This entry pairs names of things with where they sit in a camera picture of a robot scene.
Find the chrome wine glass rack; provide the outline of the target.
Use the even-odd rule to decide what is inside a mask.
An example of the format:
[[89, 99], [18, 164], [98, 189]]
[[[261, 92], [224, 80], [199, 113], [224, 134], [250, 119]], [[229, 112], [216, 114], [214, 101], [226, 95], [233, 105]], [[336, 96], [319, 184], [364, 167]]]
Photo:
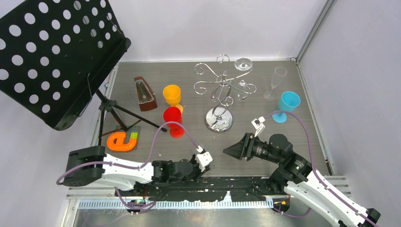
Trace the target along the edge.
[[257, 87], [252, 83], [247, 83], [244, 76], [250, 74], [253, 70], [253, 62], [248, 58], [239, 58], [235, 60], [234, 67], [241, 72], [238, 76], [229, 76], [228, 66], [230, 58], [226, 54], [221, 54], [216, 58], [216, 62], [222, 64], [226, 62], [226, 68], [223, 73], [217, 74], [209, 65], [200, 62], [194, 66], [194, 71], [202, 75], [205, 69], [208, 69], [216, 79], [214, 81], [198, 81], [193, 85], [196, 94], [204, 95], [207, 88], [203, 84], [214, 84], [216, 89], [211, 92], [210, 98], [216, 105], [205, 114], [205, 126], [213, 133], [224, 133], [232, 128], [234, 123], [233, 115], [228, 110], [234, 103], [231, 96], [232, 90], [239, 95], [239, 100], [245, 100], [249, 95], [257, 91]]

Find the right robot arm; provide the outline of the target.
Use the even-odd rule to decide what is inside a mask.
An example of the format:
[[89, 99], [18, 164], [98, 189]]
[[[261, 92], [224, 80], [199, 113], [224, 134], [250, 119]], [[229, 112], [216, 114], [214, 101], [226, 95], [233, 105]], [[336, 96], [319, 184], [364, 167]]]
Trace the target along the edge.
[[377, 226], [381, 214], [376, 209], [364, 208], [340, 192], [307, 159], [293, 151], [292, 143], [283, 134], [274, 134], [263, 142], [246, 133], [223, 152], [238, 160], [257, 157], [278, 164], [268, 178], [270, 189], [294, 196], [334, 227]]

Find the red wine glass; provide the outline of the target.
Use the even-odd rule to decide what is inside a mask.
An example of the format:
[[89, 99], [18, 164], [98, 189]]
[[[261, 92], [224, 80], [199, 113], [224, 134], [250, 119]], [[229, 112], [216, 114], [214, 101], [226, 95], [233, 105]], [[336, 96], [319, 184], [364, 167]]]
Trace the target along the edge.
[[[164, 113], [163, 113], [163, 119], [165, 122], [177, 122], [177, 123], [182, 123], [182, 113], [180, 109], [177, 107], [169, 107], [167, 108]], [[173, 138], [180, 138], [184, 134], [184, 129], [174, 123], [169, 123], [167, 125], [170, 128], [170, 135]]]

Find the yellow wine glass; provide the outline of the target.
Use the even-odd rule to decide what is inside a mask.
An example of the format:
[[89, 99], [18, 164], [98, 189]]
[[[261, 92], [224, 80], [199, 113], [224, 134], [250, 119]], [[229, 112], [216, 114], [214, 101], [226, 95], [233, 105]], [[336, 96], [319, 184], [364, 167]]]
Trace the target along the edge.
[[177, 85], [166, 86], [163, 89], [163, 97], [170, 106], [177, 107], [181, 113], [183, 112], [183, 107], [180, 105], [181, 89]]

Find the blue wine glass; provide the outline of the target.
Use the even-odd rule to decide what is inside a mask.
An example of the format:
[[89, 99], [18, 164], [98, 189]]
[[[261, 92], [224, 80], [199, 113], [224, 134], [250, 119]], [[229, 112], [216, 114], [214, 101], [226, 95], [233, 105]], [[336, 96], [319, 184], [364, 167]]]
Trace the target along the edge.
[[[301, 99], [297, 93], [293, 91], [286, 91], [281, 95], [279, 101], [279, 110], [292, 112], [300, 105], [300, 103]], [[275, 113], [272, 118], [277, 123], [284, 123], [287, 120], [287, 114]]]

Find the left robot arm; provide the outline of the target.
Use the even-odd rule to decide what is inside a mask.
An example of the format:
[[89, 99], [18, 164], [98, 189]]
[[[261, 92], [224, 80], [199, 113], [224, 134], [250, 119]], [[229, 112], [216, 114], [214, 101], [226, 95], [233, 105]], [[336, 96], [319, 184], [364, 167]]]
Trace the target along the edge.
[[210, 153], [201, 146], [197, 147], [190, 160], [146, 163], [120, 159], [106, 153], [104, 146], [93, 146], [70, 152], [66, 172], [56, 183], [67, 187], [97, 183], [139, 196], [144, 192], [145, 185], [168, 186], [176, 182], [195, 181], [209, 170], [212, 160]]

